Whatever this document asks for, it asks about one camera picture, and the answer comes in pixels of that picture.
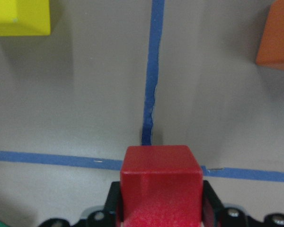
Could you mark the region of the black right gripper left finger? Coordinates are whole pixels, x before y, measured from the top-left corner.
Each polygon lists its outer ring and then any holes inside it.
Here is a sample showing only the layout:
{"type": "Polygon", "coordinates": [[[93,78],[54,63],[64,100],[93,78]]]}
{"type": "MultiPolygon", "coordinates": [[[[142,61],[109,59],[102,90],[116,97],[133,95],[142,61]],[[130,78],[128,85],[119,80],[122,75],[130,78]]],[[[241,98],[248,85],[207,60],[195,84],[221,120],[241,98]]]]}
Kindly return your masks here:
{"type": "Polygon", "coordinates": [[[85,209],[79,220],[71,224],[62,218],[50,218],[39,224],[40,227],[119,227],[121,226],[120,182],[111,183],[103,206],[85,209]]]}

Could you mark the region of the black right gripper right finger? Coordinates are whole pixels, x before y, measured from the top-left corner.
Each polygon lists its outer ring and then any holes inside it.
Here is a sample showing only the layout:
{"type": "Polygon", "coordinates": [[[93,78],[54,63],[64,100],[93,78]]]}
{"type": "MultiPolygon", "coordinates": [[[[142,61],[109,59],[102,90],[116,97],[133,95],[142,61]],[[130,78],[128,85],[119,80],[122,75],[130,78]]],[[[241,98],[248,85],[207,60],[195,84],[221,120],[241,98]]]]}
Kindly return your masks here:
{"type": "Polygon", "coordinates": [[[207,180],[203,181],[202,223],[205,227],[284,227],[284,214],[271,213],[258,221],[235,207],[225,207],[207,180]]]}

